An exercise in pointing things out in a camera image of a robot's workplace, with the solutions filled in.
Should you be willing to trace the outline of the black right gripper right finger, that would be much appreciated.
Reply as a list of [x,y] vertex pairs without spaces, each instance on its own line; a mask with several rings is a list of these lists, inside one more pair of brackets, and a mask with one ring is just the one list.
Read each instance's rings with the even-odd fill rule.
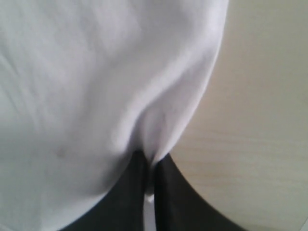
[[167,154],[154,169],[154,210],[158,231],[242,231],[205,201]]

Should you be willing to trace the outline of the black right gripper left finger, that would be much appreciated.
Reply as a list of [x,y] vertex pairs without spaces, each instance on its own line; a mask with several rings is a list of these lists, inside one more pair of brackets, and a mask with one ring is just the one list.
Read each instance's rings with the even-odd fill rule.
[[148,164],[142,151],[130,162],[109,193],[64,231],[142,231]]

